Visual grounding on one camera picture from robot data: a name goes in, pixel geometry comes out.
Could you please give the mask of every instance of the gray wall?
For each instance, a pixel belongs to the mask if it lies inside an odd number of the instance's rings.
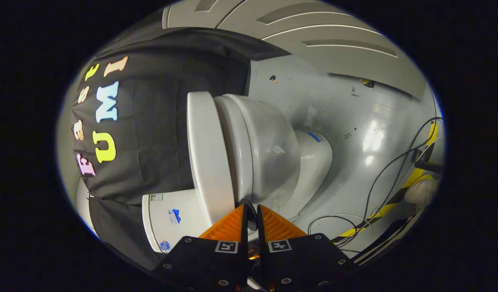
[[[164,28],[198,26],[262,39],[319,70],[371,79],[422,98],[426,80],[384,35],[317,0],[184,0],[164,9]]]

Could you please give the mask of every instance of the blue logo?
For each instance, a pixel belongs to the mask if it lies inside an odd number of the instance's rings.
[[[163,251],[167,251],[170,249],[170,244],[164,240],[161,242],[160,246]]]
[[[173,214],[175,215],[175,218],[177,218],[177,223],[180,223],[180,217],[179,217],[179,210],[173,209]]]

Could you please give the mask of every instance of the toilet lid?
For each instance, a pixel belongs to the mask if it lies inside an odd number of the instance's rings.
[[[227,150],[234,199],[237,202],[243,198],[250,201],[253,193],[253,158],[244,118],[232,99],[218,96],[213,100],[217,107]]]
[[[234,210],[234,194],[220,120],[211,94],[188,93],[189,159],[197,198],[209,225]]]

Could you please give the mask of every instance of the toilet bowl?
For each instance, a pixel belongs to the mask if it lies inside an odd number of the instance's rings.
[[[279,109],[254,98],[190,92],[187,131],[195,188],[143,196],[145,231],[159,253],[200,236],[242,199],[294,221],[332,163],[320,133],[294,130]]]

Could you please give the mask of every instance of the yellow and black tape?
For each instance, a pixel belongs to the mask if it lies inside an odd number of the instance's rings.
[[[431,135],[431,133],[433,133],[433,135],[425,144],[427,151],[425,152],[424,159],[426,161],[429,160],[429,156],[433,152],[433,146],[434,146],[433,142],[436,140],[437,132],[438,132],[438,126],[436,126],[435,122],[431,122],[431,128],[429,128],[428,138]],[[366,226],[369,226],[369,225],[377,222],[380,218],[386,216],[386,214],[388,214],[402,200],[402,198],[404,198],[404,194],[406,194],[406,191],[408,190],[408,188],[410,186],[414,185],[415,183],[418,183],[419,181],[421,181],[423,179],[431,179],[431,180],[433,179],[433,177],[430,174],[423,175],[423,172],[424,172],[424,170],[422,170],[420,168],[415,168],[413,170],[412,174],[410,175],[410,177],[407,179],[407,181],[401,187],[401,189],[393,196],[393,198],[390,199],[390,201],[388,201],[388,203],[386,203],[386,205],[384,205],[377,212],[373,213],[370,217],[368,217],[366,220],[364,220],[364,222],[361,222],[360,224],[356,225],[356,227],[357,227],[356,229],[352,228],[352,229],[346,231],[345,233],[341,234],[340,236],[334,238],[332,240],[332,242],[334,244],[336,244],[336,243],[340,242],[341,240],[345,239],[346,237],[354,235],[355,232],[357,232],[357,230],[360,229],[360,231],[363,231],[364,229],[366,229]]]

